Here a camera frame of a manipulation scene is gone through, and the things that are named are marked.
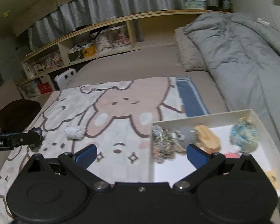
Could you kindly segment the tissue box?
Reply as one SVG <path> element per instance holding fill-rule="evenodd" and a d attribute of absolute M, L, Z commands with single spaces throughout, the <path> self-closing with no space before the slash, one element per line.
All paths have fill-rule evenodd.
<path fill-rule="evenodd" d="M 186 9 L 206 10 L 206 0 L 194 0 L 185 2 Z"/>

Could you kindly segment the black cushion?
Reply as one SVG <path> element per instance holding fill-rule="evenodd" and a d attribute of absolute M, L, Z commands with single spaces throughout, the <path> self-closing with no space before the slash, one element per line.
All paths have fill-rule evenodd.
<path fill-rule="evenodd" d="M 1 134 L 22 133 L 41 110 L 40 103 L 32 100 L 12 101 L 0 110 Z"/>

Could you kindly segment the white crochet pouch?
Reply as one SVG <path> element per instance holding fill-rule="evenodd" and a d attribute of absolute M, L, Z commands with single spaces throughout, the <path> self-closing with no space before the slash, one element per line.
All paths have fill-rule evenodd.
<path fill-rule="evenodd" d="M 69 140 L 83 140 L 85 136 L 85 128 L 81 126 L 68 126 L 64 130 L 65 137 Z"/>

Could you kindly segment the pink doll in case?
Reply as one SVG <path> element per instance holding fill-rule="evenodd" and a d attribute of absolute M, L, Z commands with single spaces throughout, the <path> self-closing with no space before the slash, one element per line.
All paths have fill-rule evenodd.
<path fill-rule="evenodd" d="M 125 49 L 131 46 L 127 26 L 117 26 L 110 30 L 113 47 L 115 49 Z"/>

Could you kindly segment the green glass bottle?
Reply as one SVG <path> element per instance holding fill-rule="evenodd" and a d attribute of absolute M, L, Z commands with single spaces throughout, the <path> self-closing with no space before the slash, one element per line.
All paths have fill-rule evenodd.
<path fill-rule="evenodd" d="M 230 9 L 230 0 L 223 0 L 223 9 L 226 11 Z"/>

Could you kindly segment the grey crochet frog toy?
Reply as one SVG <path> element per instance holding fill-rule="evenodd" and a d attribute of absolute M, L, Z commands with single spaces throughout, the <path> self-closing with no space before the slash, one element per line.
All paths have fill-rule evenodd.
<path fill-rule="evenodd" d="M 197 144 L 198 132 L 194 128 L 180 127 L 174 131 L 177 142 L 183 147 L 187 148 L 188 145 Z"/>

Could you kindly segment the pink crochet bunny doll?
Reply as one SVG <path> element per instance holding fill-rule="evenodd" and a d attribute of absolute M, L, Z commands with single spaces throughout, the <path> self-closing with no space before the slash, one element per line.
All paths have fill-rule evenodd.
<path fill-rule="evenodd" d="M 237 153 L 225 153 L 224 155 L 226 158 L 229 158 L 229 159 L 231 159 L 231 158 L 238 159 L 240 157 L 240 155 Z"/>

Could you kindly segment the small yellow paper box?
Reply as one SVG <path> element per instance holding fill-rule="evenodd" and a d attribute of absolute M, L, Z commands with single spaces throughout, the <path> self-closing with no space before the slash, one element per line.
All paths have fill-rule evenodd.
<path fill-rule="evenodd" d="M 266 171 L 265 174 L 266 174 L 267 178 L 270 180 L 274 189 L 277 191 L 279 189 L 279 184 L 278 184 L 277 175 L 276 175 L 275 171 L 274 170 Z"/>

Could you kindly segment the grey quilted duvet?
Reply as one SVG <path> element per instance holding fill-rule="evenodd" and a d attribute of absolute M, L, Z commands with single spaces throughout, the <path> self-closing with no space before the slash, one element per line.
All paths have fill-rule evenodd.
<path fill-rule="evenodd" d="M 252 109 L 280 153 L 280 31 L 242 13 L 207 13 L 183 29 L 231 110 Z"/>

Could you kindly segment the cartoon bunny blanket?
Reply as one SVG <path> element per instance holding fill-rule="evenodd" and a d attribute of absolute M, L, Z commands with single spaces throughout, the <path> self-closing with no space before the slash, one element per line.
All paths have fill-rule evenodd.
<path fill-rule="evenodd" d="M 88 168 L 108 183 L 148 182 L 152 123 L 185 117 L 174 77 L 89 84 L 53 93 L 32 121 L 44 140 L 37 153 L 56 158 L 94 144 Z M 65 128 L 85 128 L 83 140 L 69 140 Z"/>

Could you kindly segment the dark crochet flower pouch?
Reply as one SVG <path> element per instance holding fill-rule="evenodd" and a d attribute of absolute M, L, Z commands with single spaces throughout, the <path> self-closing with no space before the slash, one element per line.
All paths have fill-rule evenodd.
<path fill-rule="evenodd" d="M 43 142 L 43 130 L 40 127 L 31 128 L 28 133 L 32 136 L 32 140 L 29 143 L 31 150 L 40 148 Z"/>

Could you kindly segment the red box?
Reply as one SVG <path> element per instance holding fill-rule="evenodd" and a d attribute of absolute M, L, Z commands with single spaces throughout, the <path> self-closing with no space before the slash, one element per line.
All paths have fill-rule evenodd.
<path fill-rule="evenodd" d="M 53 89 L 49 83 L 39 83 L 37 85 L 37 87 L 38 87 L 38 90 L 40 91 L 40 94 L 46 94 L 46 93 L 53 92 Z"/>

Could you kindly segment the blue striped cloth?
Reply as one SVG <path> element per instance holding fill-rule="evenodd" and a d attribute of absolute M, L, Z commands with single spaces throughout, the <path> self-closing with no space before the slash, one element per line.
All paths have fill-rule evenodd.
<path fill-rule="evenodd" d="M 209 111 L 204 104 L 198 89 L 189 76 L 175 78 L 176 85 L 183 100 L 185 114 L 187 117 L 208 115 Z"/>

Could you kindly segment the beige fuzzy pillow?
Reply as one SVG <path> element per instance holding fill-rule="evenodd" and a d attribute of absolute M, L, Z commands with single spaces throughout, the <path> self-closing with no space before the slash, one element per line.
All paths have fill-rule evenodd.
<path fill-rule="evenodd" d="M 183 27 L 174 30 L 174 39 L 178 47 L 178 61 L 186 72 L 208 71 L 200 50 L 183 32 Z"/>

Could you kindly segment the wooden block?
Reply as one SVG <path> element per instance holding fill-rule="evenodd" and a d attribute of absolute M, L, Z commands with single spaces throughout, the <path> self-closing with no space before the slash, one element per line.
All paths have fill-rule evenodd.
<path fill-rule="evenodd" d="M 218 152 L 221 148 L 221 140 L 205 125 L 194 127 L 196 131 L 197 146 L 208 154 Z"/>

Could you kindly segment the black storage box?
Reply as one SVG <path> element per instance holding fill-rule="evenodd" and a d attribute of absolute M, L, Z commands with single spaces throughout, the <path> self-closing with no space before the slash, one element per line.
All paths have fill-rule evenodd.
<path fill-rule="evenodd" d="M 69 57 L 70 62 L 74 62 L 74 61 L 83 59 L 84 55 L 81 51 L 76 51 L 76 52 L 73 52 L 73 53 L 69 53 L 68 57 Z"/>

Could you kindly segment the wooden headboard shelf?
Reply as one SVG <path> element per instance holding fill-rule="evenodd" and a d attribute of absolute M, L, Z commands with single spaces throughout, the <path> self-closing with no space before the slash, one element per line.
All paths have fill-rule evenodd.
<path fill-rule="evenodd" d="M 143 12 L 87 26 L 29 53 L 22 60 L 26 99 L 72 85 L 115 79 L 182 75 L 175 31 L 204 10 Z"/>

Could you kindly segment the white doll in case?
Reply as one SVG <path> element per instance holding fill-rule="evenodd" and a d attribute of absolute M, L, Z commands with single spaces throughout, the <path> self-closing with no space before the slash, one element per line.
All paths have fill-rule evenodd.
<path fill-rule="evenodd" d="M 110 36 L 106 31 L 101 32 L 97 36 L 96 43 L 97 43 L 97 52 L 99 54 L 109 52 L 113 49 Z"/>

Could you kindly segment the grey curtain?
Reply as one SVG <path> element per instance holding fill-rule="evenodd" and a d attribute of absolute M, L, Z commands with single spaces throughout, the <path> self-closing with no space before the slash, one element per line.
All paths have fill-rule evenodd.
<path fill-rule="evenodd" d="M 135 13 L 179 10 L 195 0 L 73 0 L 41 18 L 28 29 L 32 51 L 78 28 Z M 218 0 L 205 0 L 217 7 Z"/>

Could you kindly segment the blue floral drawstring pouch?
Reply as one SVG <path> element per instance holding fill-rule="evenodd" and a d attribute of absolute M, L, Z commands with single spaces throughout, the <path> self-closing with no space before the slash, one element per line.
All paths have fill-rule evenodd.
<path fill-rule="evenodd" d="M 239 118 L 231 127 L 229 139 L 236 153 L 251 153 L 259 143 L 255 124 L 246 117 Z"/>

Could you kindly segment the white cardboard tray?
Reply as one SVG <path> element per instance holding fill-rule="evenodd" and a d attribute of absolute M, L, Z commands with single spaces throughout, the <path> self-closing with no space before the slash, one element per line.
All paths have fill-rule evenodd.
<path fill-rule="evenodd" d="M 279 184 L 277 194 L 280 197 L 280 153 L 264 124 L 253 110 L 246 109 L 184 119 L 159 121 L 155 124 L 168 130 L 177 130 L 180 127 L 194 128 L 196 125 L 203 124 L 219 137 L 222 144 L 220 152 L 225 154 L 233 151 L 229 140 L 229 133 L 232 125 L 241 117 L 248 118 L 256 126 L 259 144 L 257 149 L 251 154 L 264 172 L 270 170 L 275 171 Z M 167 159 L 163 163 L 157 163 L 155 159 L 151 157 L 149 170 L 149 181 L 168 182 L 169 185 L 172 186 L 175 182 L 195 171 L 196 168 L 189 162 L 186 155 L 176 154 L 173 159 Z"/>

